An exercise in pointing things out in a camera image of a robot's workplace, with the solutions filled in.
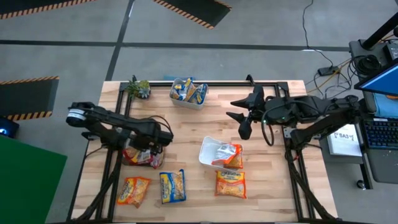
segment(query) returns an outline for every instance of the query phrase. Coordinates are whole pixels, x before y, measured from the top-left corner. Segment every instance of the concrete floor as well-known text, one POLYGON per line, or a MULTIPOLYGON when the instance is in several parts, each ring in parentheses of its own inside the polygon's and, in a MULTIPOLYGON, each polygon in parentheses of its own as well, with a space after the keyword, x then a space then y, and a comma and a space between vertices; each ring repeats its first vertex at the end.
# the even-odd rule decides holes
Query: concrete floor
MULTIPOLYGON (((0 40, 115 42, 128 2, 97 0, 1 20, 0 40)), ((233 10, 214 30, 207 30, 152 1, 136 0, 124 42, 305 45, 301 16, 310 0, 224 2, 233 10)), ((347 47, 350 40, 367 38, 397 10, 394 0, 316 0, 306 16, 310 45, 347 47)), ((64 221, 87 144, 80 136, 82 130, 65 123, 67 107, 73 101, 98 101, 114 47, 2 44, 0 52, 1 80, 60 76, 53 116, 20 121, 18 138, 68 156, 47 217, 47 222, 64 221)), ((349 58, 348 52, 325 54, 335 64, 349 58)), ((149 80, 160 80, 165 75, 242 80, 251 74, 258 80, 309 81, 317 68, 328 65, 316 52, 297 50, 122 47, 112 80, 127 80, 133 74, 149 80)), ((350 93, 361 96, 356 90, 350 93)), ((374 190, 362 191, 355 186, 361 178, 359 166, 326 163, 326 169, 339 217, 357 222, 396 223, 398 186, 374 183, 374 190)))

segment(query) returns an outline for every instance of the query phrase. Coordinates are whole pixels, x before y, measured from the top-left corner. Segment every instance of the computer monitor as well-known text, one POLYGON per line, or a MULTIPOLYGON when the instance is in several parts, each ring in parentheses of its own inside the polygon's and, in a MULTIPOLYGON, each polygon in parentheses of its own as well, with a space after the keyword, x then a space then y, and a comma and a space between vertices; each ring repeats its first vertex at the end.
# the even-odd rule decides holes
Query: computer monitor
POLYGON ((377 75, 361 80, 354 86, 357 90, 398 96, 398 60, 381 69, 377 75))

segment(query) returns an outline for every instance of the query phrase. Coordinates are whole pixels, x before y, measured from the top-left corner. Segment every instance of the small succulent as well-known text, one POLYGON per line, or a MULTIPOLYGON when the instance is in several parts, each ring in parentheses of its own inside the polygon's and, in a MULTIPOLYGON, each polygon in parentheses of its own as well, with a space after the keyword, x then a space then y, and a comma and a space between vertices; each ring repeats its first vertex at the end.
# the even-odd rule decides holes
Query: small succulent
POLYGON ((150 86, 147 80, 129 81, 126 91, 141 99, 147 99, 150 95, 150 86))

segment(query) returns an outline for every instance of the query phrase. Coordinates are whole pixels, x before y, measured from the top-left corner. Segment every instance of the wooden table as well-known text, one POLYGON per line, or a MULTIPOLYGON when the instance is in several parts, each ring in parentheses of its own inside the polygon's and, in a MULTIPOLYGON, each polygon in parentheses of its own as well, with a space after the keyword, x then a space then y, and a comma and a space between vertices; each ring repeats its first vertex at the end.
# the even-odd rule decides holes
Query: wooden table
MULTIPOLYGON (((306 95, 303 81, 284 81, 289 84, 291 96, 306 95)), ((99 105, 115 110, 120 82, 105 82, 99 105)), ((247 97, 253 87, 209 87, 205 107, 201 111, 179 108, 169 100, 169 87, 152 88, 149 100, 134 100, 130 116, 145 118, 163 116, 174 132, 173 142, 166 148, 161 169, 122 166, 119 178, 120 193, 124 178, 143 176, 151 178, 146 198, 141 207, 117 205, 114 222, 288 222, 297 221, 292 185, 282 130, 274 127, 275 145, 270 147, 262 137, 260 125, 252 124, 248 141, 240 139, 239 124, 225 113, 245 113, 230 105, 231 101, 247 97), (214 196, 215 170, 199 163, 202 140, 211 136, 225 142, 242 144, 248 199, 214 196), (159 172, 185 170, 187 201, 162 205, 160 202, 159 172)), ((272 88, 264 87, 265 95, 275 95, 272 88)), ((99 148, 99 141, 88 146, 88 153, 99 148)), ((85 161, 72 217, 81 215, 94 199, 101 185, 106 150, 98 151, 85 161)), ((320 203, 336 216, 330 184, 319 149, 308 147, 303 151, 310 188, 320 203)), ((304 194, 300 191, 306 213, 304 194)), ((108 209, 109 196, 104 209, 108 209)))

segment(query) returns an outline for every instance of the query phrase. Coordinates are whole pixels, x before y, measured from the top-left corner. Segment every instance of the plastic container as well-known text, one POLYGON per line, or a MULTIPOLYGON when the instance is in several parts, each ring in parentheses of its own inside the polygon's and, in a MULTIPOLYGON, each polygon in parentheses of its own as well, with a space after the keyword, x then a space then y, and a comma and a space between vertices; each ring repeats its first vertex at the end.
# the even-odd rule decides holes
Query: plastic container
POLYGON ((217 170, 236 172, 237 169, 227 169, 224 168, 222 165, 211 164, 211 162, 214 160, 216 156, 217 149, 220 148, 220 146, 223 144, 228 144, 228 143, 213 139, 210 136, 206 136, 201 144, 201 149, 199 153, 199 162, 205 166, 212 167, 217 170))
POLYGON ((204 107, 205 101, 206 101, 206 95, 207 95, 207 93, 205 94, 205 98, 203 99, 203 103, 200 104, 200 105, 199 105, 199 104, 196 104, 196 103, 189 103, 189 102, 185 102, 185 101, 173 99, 173 98, 172 98, 172 89, 173 89, 173 87, 174 87, 175 85, 177 85, 177 84, 184 85, 185 82, 182 81, 182 80, 179 79, 179 78, 176 78, 176 79, 174 80, 174 82, 173 82, 172 88, 170 89, 170 99, 172 100, 172 102, 173 102, 174 105, 176 105, 176 106, 182 106, 182 107, 185 107, 185 108, 190 108, 190 109, 193 109, 193 110, 201 110, 201 109, 204 107))

